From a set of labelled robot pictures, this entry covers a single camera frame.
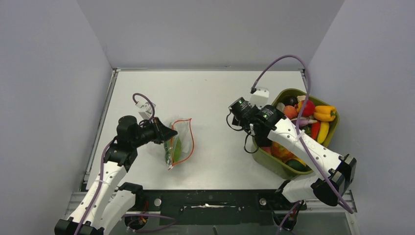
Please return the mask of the purple eggplant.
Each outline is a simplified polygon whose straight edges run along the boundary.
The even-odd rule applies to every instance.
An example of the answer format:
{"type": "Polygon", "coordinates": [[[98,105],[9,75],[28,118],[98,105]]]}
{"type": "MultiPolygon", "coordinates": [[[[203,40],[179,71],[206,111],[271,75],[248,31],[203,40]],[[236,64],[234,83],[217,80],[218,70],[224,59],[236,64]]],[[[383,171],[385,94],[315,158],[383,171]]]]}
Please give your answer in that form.
{"type": "Polygon", "coordinates": [[[301,117],[301,118],[294,118],[291,120],[291,122],[295,125],[295,126],[299,126],[299,129],[304,128],[308,125],[312,125],[313,123],[318,122],[318,120],[316,119],[309,119],[309,118],[305,118],[305,117],[301,117]]]}

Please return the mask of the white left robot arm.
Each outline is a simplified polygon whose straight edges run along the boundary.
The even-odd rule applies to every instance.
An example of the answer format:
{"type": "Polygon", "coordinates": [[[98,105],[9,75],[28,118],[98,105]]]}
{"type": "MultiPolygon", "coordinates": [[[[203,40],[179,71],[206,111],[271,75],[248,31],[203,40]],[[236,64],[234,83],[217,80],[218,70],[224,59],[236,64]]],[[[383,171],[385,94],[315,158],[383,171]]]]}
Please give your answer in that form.
{"type": "Polygon", "coordinates": [[[97,178],[68,218],[58,220],[56,235],[110,233],[129,209],[143,203],[141,185],[128,182],[119,185],[138,156],[138,148],[149,142],[164,144],[178,134],[158,117],[138,122],[134,116],[121,117],[116,132],[104,148],[97,178]]]}

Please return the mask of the green leaf vegetable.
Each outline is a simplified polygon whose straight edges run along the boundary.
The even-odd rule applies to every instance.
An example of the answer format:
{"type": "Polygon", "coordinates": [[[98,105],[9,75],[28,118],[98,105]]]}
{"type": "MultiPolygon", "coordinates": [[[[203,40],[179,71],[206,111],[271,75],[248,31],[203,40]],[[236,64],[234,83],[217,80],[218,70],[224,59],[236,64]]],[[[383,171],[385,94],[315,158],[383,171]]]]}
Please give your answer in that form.
{"type": "Polygon", "coordinates": [[[173,137],[163,144],[164,158],[168,168],[177,164],[182,156],[182,142],[179,137],[173,137]]]}

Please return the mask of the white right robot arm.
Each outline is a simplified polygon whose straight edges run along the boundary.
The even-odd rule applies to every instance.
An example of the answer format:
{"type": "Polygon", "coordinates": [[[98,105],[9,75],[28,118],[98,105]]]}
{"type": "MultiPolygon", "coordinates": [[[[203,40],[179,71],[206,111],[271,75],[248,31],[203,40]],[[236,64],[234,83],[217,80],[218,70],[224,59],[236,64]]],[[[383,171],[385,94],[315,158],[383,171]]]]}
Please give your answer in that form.
{"type": "Polygon", "coordinates": [[[282,145],[313,170],[313,176],[299,176],[278,188],[275,195],[278,207],[287,209],[297,201],[318,199],[353,212],[343,195],[353,182],[357,164],[354,157],[342,156],[316,142],[272,105],[259,109],[240,97],[229,106],[229,111],[247,134],[256,140],[267,139],[282,145]]]}

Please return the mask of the clear orange zip bag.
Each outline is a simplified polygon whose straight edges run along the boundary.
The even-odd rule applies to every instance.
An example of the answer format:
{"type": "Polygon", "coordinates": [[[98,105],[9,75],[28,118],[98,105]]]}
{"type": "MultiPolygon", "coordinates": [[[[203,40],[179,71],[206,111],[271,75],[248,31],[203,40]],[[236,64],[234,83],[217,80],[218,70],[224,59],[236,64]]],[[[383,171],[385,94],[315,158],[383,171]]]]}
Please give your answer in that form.
{"type": "Polygon", "coordinates": [[[195,139],[193,136],[191,122],[192,122],[192,118],[180,118],[176,120],[172,119],[168,123],[169,124],[168,127],[170,127],[174,131],[177,131],[178,133],[174,137],[179,137],[182,142],[181,159],[177,164],[173,165],[173,167],[188,160],[194,152],[195,139]]]}

